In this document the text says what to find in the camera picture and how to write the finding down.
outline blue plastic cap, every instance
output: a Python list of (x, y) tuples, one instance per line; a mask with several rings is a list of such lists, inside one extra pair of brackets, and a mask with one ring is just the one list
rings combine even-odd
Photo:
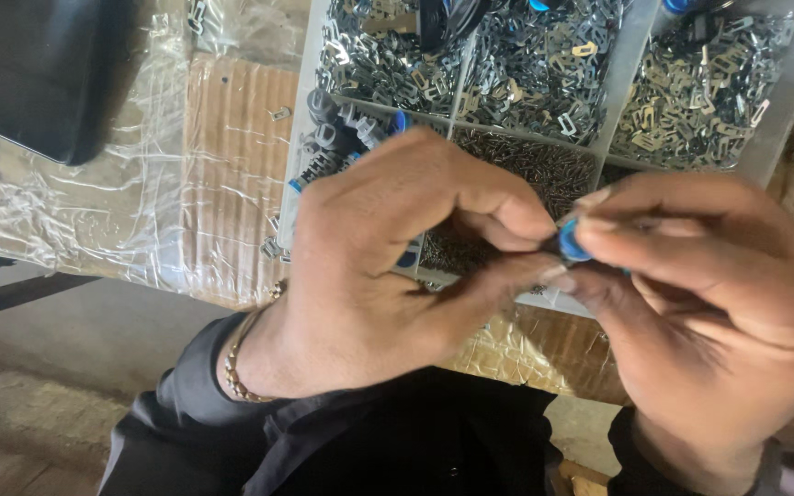
[(290, 186), (291, 188), (293, 188), (293, 190), (295, 192), (297, 192), (297, 193), (301, 193), (302, 192), (302, 185), (300, 185), (299, 182), (296, 181), (295, 179), (290, 179), (289, 183), (287, 183), (287, 186)]
[(528, 0), (528, 6), (532, 8), (532, 10), (544, 12), (550, 10), (550, 7), (546, 6), (544, 2), (541, 0)]
[(388, 125), (388, 134), (393, 136), (402, 133), (406, 130), (408, 120), (406, 112), (397, 110), (397, 113), (391, 118), (391, 124)]
[(563, 229), (559, 230), (559, 252), (563, 257), (572, 262), (586, 262), (593, 256), (587, 253), (574, 238), (574, 230), (578, 227), (578, 220), (569, 220)]
[(415, 265), (415, 259), (418, 258), (418, 254), (413, 252), (405, 252), (399, 260), (397, 260), (397, 266), (400, 268), (410, 268), (411, 266)]
[(692, 11), (698, 4), (697, 0), (664, 0), (664, 7), (674, 14)]

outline wrist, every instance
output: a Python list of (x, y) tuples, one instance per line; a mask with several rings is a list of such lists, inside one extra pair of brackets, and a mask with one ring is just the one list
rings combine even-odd
[(634, 443), (661, 474), (708, 496), (741, 496), (755, 483), (764, 443), (709, 446), (683, 440), (636, 412)]
[(294, 372), (301, 365), (294, 352), (283, 343), (287, 321), (285, 293), (266, 308), (254, 323), (237, 352), (235, 367), (242, 384), (256, 395), (275, 398), (300, 398), (304, 384)]

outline hand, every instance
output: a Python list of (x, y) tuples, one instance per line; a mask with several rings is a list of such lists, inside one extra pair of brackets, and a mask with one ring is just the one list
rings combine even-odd
[[(513, 254), (439, 294), (390, 272), (451, 215)], [(430, 130), (406, 132), (303, 192), (289, 289), (241, 347), (238, 375), (258, 395), (304, 397), (442, 361), (502, 304), (566, 272), (529, 254), (555, 231), (521, 178)]]
[(744, 493), (794, 417), (793, 222), (727, 175), (644, 174), (580, 200), (576, 234), (633, 274), (558, 285), (609, 334), (641, 433), (685, 487)]

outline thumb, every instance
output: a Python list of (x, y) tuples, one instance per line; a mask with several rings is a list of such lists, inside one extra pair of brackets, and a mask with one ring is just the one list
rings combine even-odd
[(452, 330), (460, 341), (517, 295), (566, 272), (562, 260), (551, 254), (505, 254), (443, 289), (422, 319), (431, 328)]

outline black sleeve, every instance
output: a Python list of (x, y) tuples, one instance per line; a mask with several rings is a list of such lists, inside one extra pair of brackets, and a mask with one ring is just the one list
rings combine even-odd
[[(624, 408), (612, 422), (609, 442), (621, 465), (618, 475), (609, 481), (610, 496), (696, 496), (697, 493), (671, 482), (654, 468), (642, 455), (633, 441), (635, 409)], [(762, 459), (758, 478), (747, 496), (777, 495), (780, 482), (780, 449), (768, 443)]]
[(205, 327), (158, 388), (137, 397), (112, 431), (102, 496), (237, 495), (263, 459), (263, 424), (281, 400), (228, 398), (217, 358), (241, 323), (238, 313)]

